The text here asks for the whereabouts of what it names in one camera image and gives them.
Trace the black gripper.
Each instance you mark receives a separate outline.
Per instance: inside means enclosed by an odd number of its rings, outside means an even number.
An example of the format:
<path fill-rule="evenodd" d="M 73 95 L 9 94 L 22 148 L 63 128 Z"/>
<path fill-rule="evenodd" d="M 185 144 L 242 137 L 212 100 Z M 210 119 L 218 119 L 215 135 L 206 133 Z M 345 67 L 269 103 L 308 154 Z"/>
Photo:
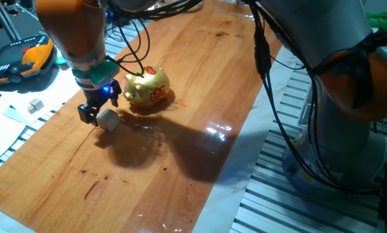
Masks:
<path fill-rule="evenodd" d="M 115 79 L 110 80 L 107 84 L 99 89 L 87 90 L 83 93 L 86 97 L 86 103 L 78 106 L 80 120 L 86 124 L 98 125 L 97 114 L 99 109 L 108 101 L 114 107 L 118 107 L 118 97 L 122 93 L 120 84 Z"/>

